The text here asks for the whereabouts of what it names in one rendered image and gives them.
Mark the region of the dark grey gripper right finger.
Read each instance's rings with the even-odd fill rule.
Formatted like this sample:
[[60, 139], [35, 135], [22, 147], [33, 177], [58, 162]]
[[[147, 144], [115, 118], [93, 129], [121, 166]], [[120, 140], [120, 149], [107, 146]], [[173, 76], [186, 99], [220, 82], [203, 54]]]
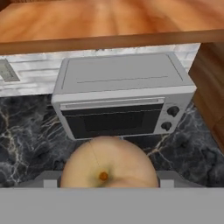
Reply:
[[181, 178], [175, 171], [157, 171], [161, 188], [201, 188], [201, 185]]

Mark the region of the wooden tall cabinet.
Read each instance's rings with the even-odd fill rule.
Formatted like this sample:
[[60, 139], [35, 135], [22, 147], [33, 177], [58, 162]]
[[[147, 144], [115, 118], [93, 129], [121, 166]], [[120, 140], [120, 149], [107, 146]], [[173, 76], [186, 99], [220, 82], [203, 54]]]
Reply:
[[189, 74], [197, 87], [193, 102], [224, 154], [224, 42], [203, 43]]

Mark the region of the wooden wall cabinet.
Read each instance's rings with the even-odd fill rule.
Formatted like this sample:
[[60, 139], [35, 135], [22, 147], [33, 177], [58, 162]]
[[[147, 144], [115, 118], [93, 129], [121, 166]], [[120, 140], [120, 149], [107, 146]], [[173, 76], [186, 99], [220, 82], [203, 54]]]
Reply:
[[224, 0], [10, 0], [0, 6], [2, 55], [215, 41], [224, 41]]

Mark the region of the peach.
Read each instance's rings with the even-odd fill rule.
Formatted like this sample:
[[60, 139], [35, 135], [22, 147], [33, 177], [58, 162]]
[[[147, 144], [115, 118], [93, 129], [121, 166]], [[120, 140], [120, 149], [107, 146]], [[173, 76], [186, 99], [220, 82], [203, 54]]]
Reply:
[[158, 187], [158, 177], [141, 148], [117, 137], [100, 136], [74, 151], [60, 186], [154, 188]]

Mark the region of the grey wall socket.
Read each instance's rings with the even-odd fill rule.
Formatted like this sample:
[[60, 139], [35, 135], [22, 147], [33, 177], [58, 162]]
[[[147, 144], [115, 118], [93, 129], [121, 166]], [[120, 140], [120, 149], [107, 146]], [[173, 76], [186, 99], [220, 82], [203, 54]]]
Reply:
[[7, 59], [0, 59], [0, 75], [5, 82], [19, 81], [18, 76]]

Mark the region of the grey toaster oven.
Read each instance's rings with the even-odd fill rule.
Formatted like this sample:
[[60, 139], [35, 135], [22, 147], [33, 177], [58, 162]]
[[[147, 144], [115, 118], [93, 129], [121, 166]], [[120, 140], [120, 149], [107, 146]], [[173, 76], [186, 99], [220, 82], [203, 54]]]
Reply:
[[[164, 106], [152, 134], [112, 136], [135, 137], [172, 133], [186, 111], [196, 85], [173, 52], [92, 56], [63, 59], [52, 92], [52, 106], [66, 132], [74, 138], [61, 104], [164, 98]], [[167, 109], [179, 107], [175, 117]], [[166, 131], [161, 124], [170, 122]]]

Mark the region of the toaster oven door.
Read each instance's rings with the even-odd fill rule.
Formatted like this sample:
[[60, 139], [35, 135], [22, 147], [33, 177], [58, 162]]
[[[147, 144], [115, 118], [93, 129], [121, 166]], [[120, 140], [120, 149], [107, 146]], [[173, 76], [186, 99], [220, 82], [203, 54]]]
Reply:
[[145, 104], [107, 108], [62, 109], [76, 139], [98, 136], [152, 134], [164, 106], [163, 98], [148, 99]]

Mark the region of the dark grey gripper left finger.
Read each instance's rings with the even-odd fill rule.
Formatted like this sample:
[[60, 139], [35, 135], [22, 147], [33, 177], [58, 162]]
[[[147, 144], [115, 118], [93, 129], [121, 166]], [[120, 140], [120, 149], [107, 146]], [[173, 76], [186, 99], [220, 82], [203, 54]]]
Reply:
[[58, 188], [60, 186], [62, 171], [43, 171], [34, 180], [19, 184], [20, 188]]

